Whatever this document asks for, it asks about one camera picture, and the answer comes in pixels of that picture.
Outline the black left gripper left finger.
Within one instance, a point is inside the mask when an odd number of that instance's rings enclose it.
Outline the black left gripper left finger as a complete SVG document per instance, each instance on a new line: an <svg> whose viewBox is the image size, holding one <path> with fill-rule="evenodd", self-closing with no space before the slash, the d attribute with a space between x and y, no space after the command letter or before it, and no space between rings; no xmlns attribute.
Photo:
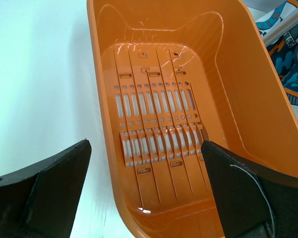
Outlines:
<svg viewBox="0 0 298 238"><path fill-rule="evenodd" d="M91 157L85 139L0 176L0 238L68 238Z"/></svg>

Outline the colourful patterned shorts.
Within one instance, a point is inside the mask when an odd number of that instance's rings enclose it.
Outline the colourful patterned shorts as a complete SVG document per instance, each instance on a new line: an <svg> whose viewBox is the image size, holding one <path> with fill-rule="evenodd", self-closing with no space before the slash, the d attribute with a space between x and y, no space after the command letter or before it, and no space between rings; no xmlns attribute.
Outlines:
<svg viewBox="0 0 298 238"><path fill-rule="evenodd" d="M298 9L298 0L284 0L255 20L261 36L278 27ZM266 47L298 120L298 24Z"/></svg>

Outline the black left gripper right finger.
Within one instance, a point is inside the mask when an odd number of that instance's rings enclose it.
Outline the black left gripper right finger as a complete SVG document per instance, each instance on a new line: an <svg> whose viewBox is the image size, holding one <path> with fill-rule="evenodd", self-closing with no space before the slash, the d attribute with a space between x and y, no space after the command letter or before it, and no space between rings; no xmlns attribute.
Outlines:
<svg viewBox="0 0 298 238"><path fill-rule="evenodd" d="M298 238L298 178L212 141L201 152L227 238Z"/></svg>

